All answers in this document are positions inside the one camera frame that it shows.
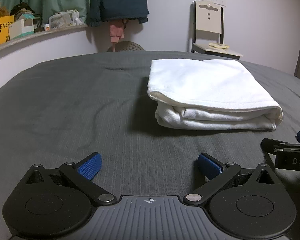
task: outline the white towel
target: white towel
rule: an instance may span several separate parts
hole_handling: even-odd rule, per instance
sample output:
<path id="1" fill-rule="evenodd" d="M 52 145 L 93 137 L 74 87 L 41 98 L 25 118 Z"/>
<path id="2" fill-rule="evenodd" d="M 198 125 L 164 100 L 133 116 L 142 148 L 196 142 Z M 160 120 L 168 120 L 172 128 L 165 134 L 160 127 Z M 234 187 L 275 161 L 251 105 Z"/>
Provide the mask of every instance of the white towel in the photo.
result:
<path id="1" fill-rule="evenodd" d="M 282 109 L 238 61 L 152 60 L 148 95 L 165 127 L 191 130 L 272 129 Z"/>

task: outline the white wall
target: white wall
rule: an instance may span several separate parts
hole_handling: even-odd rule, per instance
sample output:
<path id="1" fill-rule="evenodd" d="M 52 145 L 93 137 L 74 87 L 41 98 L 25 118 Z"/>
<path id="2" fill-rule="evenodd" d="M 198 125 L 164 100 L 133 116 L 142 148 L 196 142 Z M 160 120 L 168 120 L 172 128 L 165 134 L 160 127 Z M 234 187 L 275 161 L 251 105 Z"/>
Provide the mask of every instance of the white wall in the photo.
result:
<path id="1" fill-rule="evenodd" d="M 189 51 L 193 0 L 148 0 L 149 22 L 126 29 L 126 40 L 145 50 Z M 225 44 L 242 60 L 293 74 L 300 48 L 300 0 L 226 0 Z M 97 33 L 104 35 L 104 24 Z M 205 33 L 206 38 L 216 36 Z"/>
<path id="2" fill-rule="evenodd" d="M 0 87 L 40 62 L 96 52 L 92 28 L 50 33 L 11 45 L 0 50 Z"/>

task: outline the plastic container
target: plastic container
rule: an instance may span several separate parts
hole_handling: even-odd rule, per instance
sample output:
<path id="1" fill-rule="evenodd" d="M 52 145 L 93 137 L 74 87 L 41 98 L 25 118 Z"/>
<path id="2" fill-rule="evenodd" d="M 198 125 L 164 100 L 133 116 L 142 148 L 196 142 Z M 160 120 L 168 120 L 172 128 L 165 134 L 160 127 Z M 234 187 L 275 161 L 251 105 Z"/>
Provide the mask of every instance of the plastic container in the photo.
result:
<path id="1" fill-rule="evenodd" d="M 75 25 L 75 12 L 73 10 L 61 12 L 49 17 L 50 29 L 64 28 Z"/>

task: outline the bed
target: bed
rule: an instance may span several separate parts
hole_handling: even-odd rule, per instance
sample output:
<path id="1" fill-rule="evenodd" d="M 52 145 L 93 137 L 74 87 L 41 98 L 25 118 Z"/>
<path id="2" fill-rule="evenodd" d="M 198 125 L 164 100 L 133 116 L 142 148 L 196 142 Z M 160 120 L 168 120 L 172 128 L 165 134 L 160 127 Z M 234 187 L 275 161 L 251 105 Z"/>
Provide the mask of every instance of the bed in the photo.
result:
<path id="1" fill-rule="evenodd" d="M 2 205 L 34 163 L 45 168 L 77 162 L 98 151 L 93 179 L 120 195 L 184 196 L 204 183 L 195 160 L 207 152 L 243 168 L 273 167 L 263 138 L 297 143 L 300 80 L 240 61 L 283 109 L 275 131 L 191 131 L 161 127 L 147 95 L 152 59 L 216 56 L 184 52 L 116 52 L 62 58 L 27 69 L 0 88 L 0 240 L 11 235 Z M 300 239 L 300 172 L 276 170 L 297 207 L 289 236 Z"/>

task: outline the gray gripper base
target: gray gripper base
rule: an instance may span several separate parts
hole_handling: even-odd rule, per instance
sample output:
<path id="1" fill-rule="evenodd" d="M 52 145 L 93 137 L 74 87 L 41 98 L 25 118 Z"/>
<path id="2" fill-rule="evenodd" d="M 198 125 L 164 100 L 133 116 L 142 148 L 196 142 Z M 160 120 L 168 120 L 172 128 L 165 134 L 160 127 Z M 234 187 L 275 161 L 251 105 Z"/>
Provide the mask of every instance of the gray gripper base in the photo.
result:
<path id="1" fill-rule="evenodd" d="M 216 228 L 203 209 L 182 204 L 176 196 L 123 196 L 99 207 L 89 222 L 59 240 L 235 240 Z M 289 240 L 285 236 L 277 240 Z"/>

